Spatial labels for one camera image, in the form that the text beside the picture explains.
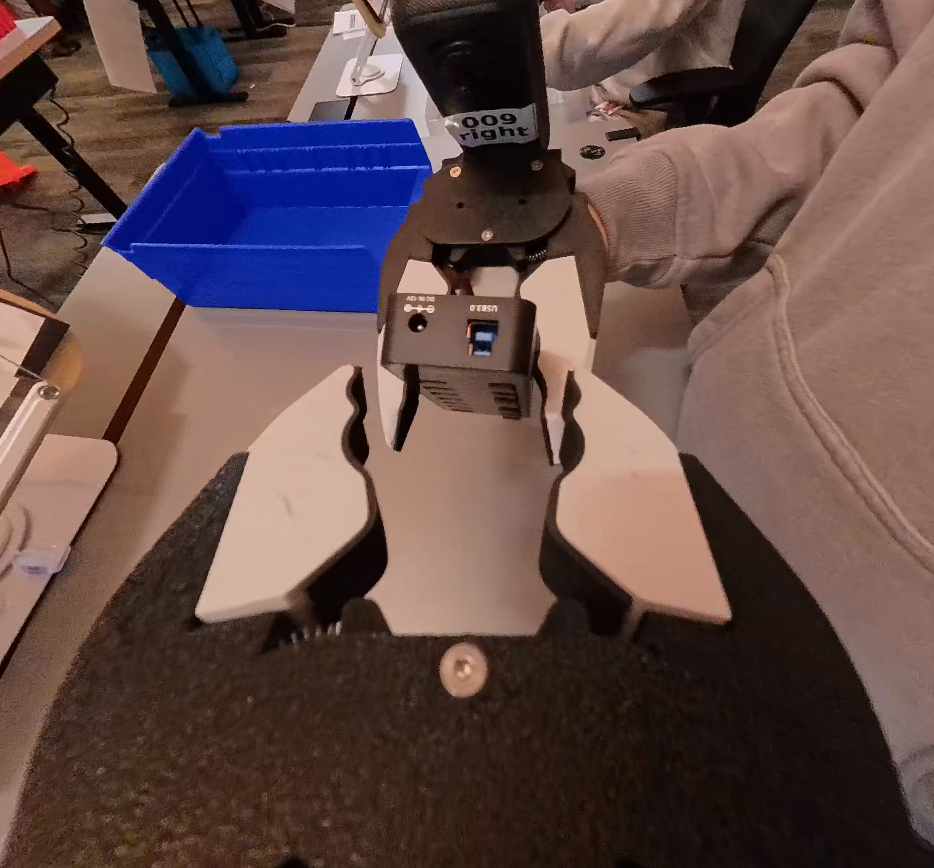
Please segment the person's right forearm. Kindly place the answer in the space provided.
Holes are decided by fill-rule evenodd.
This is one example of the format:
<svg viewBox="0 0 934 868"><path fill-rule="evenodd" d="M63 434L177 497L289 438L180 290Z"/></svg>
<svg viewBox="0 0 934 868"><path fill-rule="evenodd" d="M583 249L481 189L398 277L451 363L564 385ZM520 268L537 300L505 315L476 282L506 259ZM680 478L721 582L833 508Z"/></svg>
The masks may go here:
<svg viewBox="0 0 934 868"><path fill-rule="evenodd" d="M892 72L881 46L818 58L736 127L670 129L585 179L605 280L663 288L744 274L774 244Z"/></svg>

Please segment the black usb hub box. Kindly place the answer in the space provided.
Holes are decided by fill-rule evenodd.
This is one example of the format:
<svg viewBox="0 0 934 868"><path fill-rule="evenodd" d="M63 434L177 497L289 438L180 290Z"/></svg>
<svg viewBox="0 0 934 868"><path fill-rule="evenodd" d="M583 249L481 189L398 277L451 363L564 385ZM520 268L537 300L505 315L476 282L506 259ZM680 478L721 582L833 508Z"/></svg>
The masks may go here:
<svg viewBox="0 0 934 868"><path fill-rule="evenodd" d="M506 420L530 417L539 353L536 306L520 298L396 293L381 364L437 407Z"/></svg>

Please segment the blue plastic bin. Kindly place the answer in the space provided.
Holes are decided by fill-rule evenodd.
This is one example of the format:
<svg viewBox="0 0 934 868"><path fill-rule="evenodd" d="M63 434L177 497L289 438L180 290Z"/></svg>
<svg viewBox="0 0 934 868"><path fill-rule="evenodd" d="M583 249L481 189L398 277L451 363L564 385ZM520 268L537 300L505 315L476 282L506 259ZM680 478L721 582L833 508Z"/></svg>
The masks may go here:
<svg viewBox="0 0 934 868"><path fill-rule="evenodd" d="M373 314L431 172L407 118L195 128L103 244L192 307Z"/></svg>

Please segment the white board on stand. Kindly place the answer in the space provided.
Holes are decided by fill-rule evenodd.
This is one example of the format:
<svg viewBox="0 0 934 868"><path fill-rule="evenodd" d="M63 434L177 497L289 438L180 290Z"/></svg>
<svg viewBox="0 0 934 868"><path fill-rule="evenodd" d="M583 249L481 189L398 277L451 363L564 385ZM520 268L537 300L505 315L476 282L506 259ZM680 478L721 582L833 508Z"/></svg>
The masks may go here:
<svg viewBox="0 0 934 868"><path fill-rule="evenodd" d="M17 571L10 565L14 552L72 548L118 464L112 442L53 432L83 362L64 320L2 291L2 667L56 576Z"/></svg>

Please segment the small clear plastic piece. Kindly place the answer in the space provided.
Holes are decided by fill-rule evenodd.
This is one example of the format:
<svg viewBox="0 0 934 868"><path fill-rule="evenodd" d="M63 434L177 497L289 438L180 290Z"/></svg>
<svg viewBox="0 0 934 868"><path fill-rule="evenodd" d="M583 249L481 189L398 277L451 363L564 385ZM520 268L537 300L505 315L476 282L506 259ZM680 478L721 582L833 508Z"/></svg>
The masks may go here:
<svg viewBox="0 0 934 868"><path fill-rule="evenodd" d="M70 545L19 549L14 552L10 565L25 575L47 578L63 569L70 550Z"/></svg>

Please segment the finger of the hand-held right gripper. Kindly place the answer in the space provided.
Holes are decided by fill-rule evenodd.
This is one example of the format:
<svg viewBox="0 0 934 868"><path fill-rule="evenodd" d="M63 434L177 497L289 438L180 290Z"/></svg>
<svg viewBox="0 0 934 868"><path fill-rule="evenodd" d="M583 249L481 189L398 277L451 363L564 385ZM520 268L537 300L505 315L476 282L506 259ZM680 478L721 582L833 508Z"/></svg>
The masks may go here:
<svg viewBox="0 0 934 868"><path fill-rule="evenodd" d="M535 306L540 417L546 452L551 464L557 465L565 431L567 377L577 370L590 371L596 348L575 257L545 260L520 284L520 298Z"/></svg>
<svg viewBox="0 0 934 868"><path fill-rule="evenodd" d="M429 370L451 365L459 299L430 261L384 262L377 316L377 390L387 444L403 449Z"/></svg>

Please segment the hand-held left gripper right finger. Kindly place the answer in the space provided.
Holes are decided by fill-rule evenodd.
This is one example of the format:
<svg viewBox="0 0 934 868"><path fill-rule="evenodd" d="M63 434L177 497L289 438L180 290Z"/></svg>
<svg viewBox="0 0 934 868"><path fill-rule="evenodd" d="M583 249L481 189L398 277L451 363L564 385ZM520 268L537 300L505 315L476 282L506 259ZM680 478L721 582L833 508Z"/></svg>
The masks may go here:
<svg viewBox="0 0 934 868"><path fill-rule="evenodd" d="M712 625L731 608L680 456L638 407L591 372L569 372L560 474L540 574L596 636L635 635L648 615Z"/></svg>

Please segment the black office chair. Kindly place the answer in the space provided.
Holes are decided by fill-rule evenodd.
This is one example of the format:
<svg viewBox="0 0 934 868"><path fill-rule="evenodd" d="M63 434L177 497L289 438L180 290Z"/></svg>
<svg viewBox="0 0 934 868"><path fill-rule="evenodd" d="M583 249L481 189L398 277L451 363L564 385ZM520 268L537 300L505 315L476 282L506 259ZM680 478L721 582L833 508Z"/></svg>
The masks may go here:
<svg viewBox="0 0 934 868"><path fill-rule="evenodd" d="M661 112L669 127L736 126L753 115L772 72L818 0L746 0L730 67L673 72L629 94L637 112Z"/></svg>

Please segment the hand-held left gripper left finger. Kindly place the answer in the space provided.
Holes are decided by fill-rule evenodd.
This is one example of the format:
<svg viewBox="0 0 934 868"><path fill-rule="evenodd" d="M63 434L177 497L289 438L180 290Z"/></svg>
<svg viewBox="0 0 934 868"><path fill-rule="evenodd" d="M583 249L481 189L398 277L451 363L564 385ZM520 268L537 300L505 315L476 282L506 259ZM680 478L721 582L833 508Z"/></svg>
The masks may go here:
<svg viewBox="0 0 934 868"><path fill-rule="evenodd" d="M362 370L345 365L251 444L198 621L286 615L301 629L339 629L346 605L376 587L389 554L366 413Z"/></svg>

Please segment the person's grey hoodie torso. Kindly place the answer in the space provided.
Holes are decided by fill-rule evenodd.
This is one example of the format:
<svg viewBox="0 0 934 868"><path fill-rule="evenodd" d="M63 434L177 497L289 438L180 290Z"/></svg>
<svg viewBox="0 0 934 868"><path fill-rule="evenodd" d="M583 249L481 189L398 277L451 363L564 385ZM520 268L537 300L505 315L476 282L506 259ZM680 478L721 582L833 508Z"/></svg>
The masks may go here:
<svg viewBox="0 0 934 868"><path fill-rule="evenodd" d="M679 439L830 617L932 848L932 0L857 0L856 44L891 75L695 331Z"/></svg>

